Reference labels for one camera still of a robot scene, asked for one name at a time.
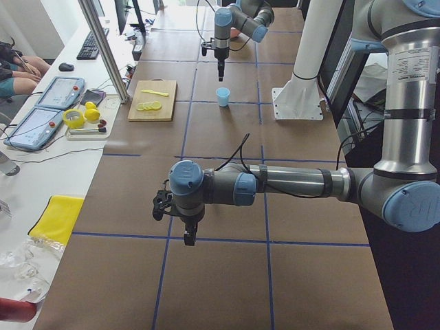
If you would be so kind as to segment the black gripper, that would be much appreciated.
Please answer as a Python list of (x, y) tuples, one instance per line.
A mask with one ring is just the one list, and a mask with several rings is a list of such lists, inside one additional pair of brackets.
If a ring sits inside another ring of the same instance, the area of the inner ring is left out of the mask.
[(196, 208), (185, 209), (182, 207), (177, 208), (180, 212), (179, 218), (186, 223), (184, 231), (184, 244), (195, 245), (197, 237), (197, 224), (201, 221), (205, 215), (205, 206), (198, 205)]
[(229, 57), (229, 48), (216, 48), (214, 50), (214, 57), (217, 61), (218, 81), (223, 82), (225, 60)]

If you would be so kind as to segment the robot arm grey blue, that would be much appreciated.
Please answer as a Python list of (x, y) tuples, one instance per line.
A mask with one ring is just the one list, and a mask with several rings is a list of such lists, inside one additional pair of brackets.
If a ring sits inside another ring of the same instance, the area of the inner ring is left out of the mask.
[(216, 10), (212, 46), (219, 82), (223, 81), (225, 61), (229, 57), (231, 28), (260, 43), (273, 22), (274, 11), (266, 1), (236, 1)]
[(437, 169), (430, 163), (439, 62), (438, 1), (356, 1), (351, 47), (388, 55), (381, 160), (335, 170), (235, 164), (202, 169), (183, 160), (153, 201), (153, 217), (179, 217), (194, 245), (208, 204), (249, 206), (257, 193), (357, 204), (406, 232), (439, 222)]

